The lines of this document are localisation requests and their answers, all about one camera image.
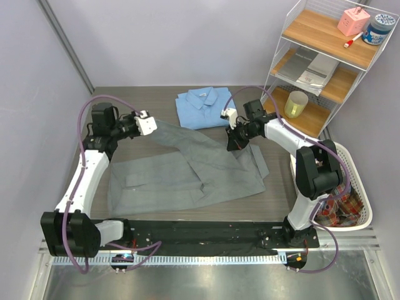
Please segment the light blue shirt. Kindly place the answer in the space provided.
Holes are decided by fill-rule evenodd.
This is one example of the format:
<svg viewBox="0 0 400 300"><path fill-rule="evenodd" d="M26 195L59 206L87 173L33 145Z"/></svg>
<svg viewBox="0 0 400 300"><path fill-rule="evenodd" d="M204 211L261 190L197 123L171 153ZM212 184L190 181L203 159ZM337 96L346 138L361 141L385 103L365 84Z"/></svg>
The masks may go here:
<svg viewBox="0 0 400 300"><path fill-rule="evenodd" d="M176 110L180 126L193 130L228 126L221 112L230 97L227 87L203 87L178 94Z"/></svg>

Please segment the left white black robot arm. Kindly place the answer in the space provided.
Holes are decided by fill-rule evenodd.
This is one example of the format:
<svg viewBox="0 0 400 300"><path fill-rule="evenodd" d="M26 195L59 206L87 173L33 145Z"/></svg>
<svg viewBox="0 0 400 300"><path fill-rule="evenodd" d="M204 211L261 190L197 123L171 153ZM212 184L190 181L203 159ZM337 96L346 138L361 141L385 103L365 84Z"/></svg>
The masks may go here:
<svg viewBox="0 0 400 300"><path fill-rule="evenodd" d="M128 220L94 222L90 212L118 142L148 135L157 128L156 123L147 111L120 116L118 108L108 102L95 104L91 119L82 142L84 152L64 197L53 212L41 217L47 247L55 257L93 258L108 243L127 249L133 241Z"/></svg>

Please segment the grey long sleeve shirt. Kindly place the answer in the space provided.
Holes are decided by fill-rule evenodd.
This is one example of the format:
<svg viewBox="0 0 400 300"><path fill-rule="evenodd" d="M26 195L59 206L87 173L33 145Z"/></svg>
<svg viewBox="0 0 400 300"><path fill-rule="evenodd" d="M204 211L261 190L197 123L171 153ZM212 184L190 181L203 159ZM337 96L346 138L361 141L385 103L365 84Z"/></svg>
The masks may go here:
<svg viewBox="0 0 400 300"><path fill-rule="evenodd" d="M111 165L111 216L203 208L266 190L269 169L259 146L229 152L199 131L156 124L150 139L175 151Z"/></svg>

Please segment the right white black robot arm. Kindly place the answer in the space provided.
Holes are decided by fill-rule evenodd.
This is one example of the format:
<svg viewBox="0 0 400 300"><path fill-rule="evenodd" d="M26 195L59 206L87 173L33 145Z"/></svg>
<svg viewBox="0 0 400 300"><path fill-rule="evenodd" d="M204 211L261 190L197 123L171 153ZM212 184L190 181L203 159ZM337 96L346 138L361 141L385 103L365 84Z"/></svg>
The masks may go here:
<svg viewBox="0 0 400 300"><path fill-rule="evenodd" d="M227 150L244 149L258 136L274 141L296 159L297 199L282 222L282 239L291 247L298 246L310 235L314 214L324 198L343 182L336 146L331 140L318 141L303 136L280 115L267 113L259 100L244 105L244 121L234 108L226 108L221 118L228 121Z"/></svg>

